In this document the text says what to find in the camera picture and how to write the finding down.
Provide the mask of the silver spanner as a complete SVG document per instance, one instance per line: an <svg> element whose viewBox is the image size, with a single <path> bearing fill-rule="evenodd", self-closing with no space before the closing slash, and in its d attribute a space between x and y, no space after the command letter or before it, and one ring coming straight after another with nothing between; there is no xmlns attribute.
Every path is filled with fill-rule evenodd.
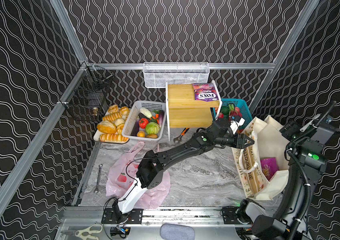
<svg viewBox="0 0 340 240"><path fill-rule="evenodd" d="M103 167L103 164L98 165L97 181L96 181L96 186L93 191L95 194L100 192L100 179L101 179L102 167Z"/></svg>

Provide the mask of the wooden two-tier shelf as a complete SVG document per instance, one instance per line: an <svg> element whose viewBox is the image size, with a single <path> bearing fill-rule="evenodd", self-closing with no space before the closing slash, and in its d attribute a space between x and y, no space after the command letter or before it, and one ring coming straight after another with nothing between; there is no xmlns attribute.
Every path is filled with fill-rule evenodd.
<svg viewBox="0 0 340 240"><path fill-rule="evenodd" d="M171 138L171 129L208 127L213 120L213 114L219 112L223 102L215 81L212 81L216 89L215 101L205 102L195 99L194 89L188 85L165 86L165 103L167 108L167 131Z"/></svg>

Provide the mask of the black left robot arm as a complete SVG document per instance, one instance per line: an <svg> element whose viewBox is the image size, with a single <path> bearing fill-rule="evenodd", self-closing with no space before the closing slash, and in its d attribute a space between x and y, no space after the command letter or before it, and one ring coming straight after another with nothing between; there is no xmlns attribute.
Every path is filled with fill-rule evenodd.
<svg viewBox="0 0 340 240"><path fill-rule="evenodd" d="M245 134L235 134L229 120L218 119L175 148L158 153L148 151L137 167L132 185L113 203L113 211L119 218L127 216L147 190L161 183L164 172L183 160L202 155L217 147L244 150L254 143L255 141Z"/></svg>

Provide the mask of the orange handled wrench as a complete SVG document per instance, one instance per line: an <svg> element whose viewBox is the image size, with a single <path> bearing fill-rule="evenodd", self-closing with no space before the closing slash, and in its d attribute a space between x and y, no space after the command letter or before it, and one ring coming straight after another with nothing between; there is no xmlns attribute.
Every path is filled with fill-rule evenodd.
<svg viewBox="0 0 340 240"><path fill-rule="evenodd" d="M184 128L184 130L182 131L182 133L181 133L178 137L174 138L174 143L175 143L175 144L178 144L178 143L182 142L183 136L184 136L188 131L189 131L189 128Z"/></svg>

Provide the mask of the cream canvas tote bag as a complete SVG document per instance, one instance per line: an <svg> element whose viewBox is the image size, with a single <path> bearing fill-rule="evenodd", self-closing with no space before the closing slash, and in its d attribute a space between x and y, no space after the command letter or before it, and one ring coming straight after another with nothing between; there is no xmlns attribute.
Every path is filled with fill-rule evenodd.
<svg viewBox="0 0 340 240"><path fill-rule="evenodd" d="M232 149L245 197L272 201L288 183L289 163L284 151L289 141L282 125L272 116L254 118L243 133L255 143L243 150Z"/></svg>

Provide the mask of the white handled scissors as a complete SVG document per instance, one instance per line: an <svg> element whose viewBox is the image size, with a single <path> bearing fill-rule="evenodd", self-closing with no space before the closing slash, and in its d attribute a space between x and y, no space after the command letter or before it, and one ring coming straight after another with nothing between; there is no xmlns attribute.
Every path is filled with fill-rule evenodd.
<svg viewBox="0 0 340 240"><path fill-rule="evenodd" d="M99 240L99 236L103 231L103 225L94 224L86 229L75 231L74 235L82 240Z"/></svg>

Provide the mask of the white bread tray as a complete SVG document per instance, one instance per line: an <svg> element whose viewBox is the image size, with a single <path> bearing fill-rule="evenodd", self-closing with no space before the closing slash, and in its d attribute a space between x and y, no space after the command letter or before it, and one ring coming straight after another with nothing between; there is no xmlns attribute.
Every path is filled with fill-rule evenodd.
<svg viewBox="0 0 340 240"><path fill-rule="evenodd" d="M125 144L129 138L122 135L122 130L129 116L128 107L119 107L112 105L108 108L101 122L97 124L97 131L93 140L101 143Z"/></svg>

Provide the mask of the teal plastic fruit basket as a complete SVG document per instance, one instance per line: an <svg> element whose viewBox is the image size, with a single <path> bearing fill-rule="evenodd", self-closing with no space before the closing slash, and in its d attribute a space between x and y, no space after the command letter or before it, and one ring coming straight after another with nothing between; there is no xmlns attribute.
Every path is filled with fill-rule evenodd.
<svg viewBox="0 0 340 240"><path fill-rule="evenodd" d="M246 126L253 120L253 117L250 113L249 107L246 103L246 101L241 99L221 99L222 106L220 108L220 111L218 111L218 108L215 108L213 111L213 121L218 119L225 119L229 120L229 112L228 109L229 104L234 104L236 107L240 108L240 112L242 113L243 117L239 118L236 117L234 120L229 120L232 123L232 129L233 131L236 130L237 133L241 133Z"/></svg>

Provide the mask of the white plastic vegetable basket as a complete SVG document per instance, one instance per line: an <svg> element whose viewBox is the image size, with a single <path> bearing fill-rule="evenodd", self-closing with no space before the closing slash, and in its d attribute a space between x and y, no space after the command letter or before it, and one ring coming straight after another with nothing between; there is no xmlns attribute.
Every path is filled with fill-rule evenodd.
<svg viewBox="0 0 340 240"><path fill-rule="evenodd" d="M137 101L124 123L122 135L131 140L158 141L162 137L165 117L165 103Z"/></svg>

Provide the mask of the long braided bread loaf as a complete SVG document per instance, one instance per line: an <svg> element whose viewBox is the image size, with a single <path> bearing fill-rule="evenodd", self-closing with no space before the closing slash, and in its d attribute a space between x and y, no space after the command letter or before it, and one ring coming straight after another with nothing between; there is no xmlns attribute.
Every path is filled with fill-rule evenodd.
<svg viewBox="0 0 340 240"><path fill-rule="evenodd" d="M123 144L126 143L129 138L126 138L123 135L119 134L102 134L100 135L99 140L101 142Z"/></svg>

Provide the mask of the oval bread roll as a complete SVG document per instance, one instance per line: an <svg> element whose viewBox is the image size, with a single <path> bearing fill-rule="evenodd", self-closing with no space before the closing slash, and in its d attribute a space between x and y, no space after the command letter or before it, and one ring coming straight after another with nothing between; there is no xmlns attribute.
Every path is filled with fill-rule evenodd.
<svg viewBox="0 0 340 240"><path fill-rule="evenodd" d="M115 134L117 132L116 125L110 121L102 121L97 124L97 129L104 134Z"/></svg>

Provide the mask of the green cabbage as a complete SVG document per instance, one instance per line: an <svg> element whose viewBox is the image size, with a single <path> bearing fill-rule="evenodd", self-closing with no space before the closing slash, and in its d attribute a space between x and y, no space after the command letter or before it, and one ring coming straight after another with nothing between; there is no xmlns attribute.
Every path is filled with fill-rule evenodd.
<svg viewBox="0 0 340 240"><path fill-rule="evenodd" d="M145 127L147 135L157 135L160 131L160 125L155 122L149 122Z"/></svg>

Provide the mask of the purple Fox's candy bag top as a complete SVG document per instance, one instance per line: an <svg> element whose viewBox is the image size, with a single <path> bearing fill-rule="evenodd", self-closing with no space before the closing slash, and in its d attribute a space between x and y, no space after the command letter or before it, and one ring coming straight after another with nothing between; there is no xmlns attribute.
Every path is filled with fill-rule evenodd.
<svg viewBox="0 0 340 240"><path fill-rule="evenodd" d="M212 102L218 100L216 87L213 83L192 84L196 101Z"/></svg>

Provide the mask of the red tomato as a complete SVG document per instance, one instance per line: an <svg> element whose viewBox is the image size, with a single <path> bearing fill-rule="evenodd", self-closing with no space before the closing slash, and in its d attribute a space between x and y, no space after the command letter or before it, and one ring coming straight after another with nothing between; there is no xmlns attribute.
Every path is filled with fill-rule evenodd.
<svg viewBox="0 0 340 240"><path fill-rule="evenodd" d="M146 118L141 118L141 119L139 120L139 127L140 127L141 129L145 129L148 123L149 123L149 120L148 120L148 119L146 119Z"/></svg>

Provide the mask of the grey foam pad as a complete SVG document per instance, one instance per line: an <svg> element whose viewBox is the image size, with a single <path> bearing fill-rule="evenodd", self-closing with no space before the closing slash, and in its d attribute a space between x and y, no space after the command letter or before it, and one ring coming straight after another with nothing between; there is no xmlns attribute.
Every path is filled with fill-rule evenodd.
<svg viewBox="0 0 340 240"><path fill-rule="evenodd" d="M195 230L189 226L163 224L160 236L164 240L195 240Z"/></svg>

